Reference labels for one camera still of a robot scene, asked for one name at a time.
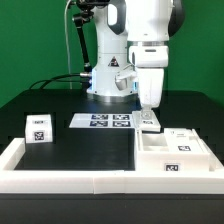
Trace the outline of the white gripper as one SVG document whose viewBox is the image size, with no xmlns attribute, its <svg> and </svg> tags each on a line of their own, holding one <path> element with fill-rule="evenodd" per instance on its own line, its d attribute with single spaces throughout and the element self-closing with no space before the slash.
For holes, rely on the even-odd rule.
<svg viewBox="0 0 224 224">
<path fill-rule="evenodd" d="M 141 118 L 152 120 L 151 108 L 157 108 L 161 101 L 164 69 L 168 66 L 167 46 L 131 46 L 129 61 L 135 68 L 138 80 L 138 95 L 141 104 Z"/>
</svg>

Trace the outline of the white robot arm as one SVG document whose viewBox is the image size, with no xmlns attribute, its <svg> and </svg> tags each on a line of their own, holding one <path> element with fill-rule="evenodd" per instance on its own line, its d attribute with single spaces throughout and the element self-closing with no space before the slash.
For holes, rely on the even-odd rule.
<svg viewBox="0 0 224 224">
<path fill-rule="evenodd" d="M 97 31 L 97 64 L 88 94 L 104 101 L 136 94 L 137 119 L 159 106 L 168 41 L 182 26 L 182 0 L 91 0 Z"/>
</svg>

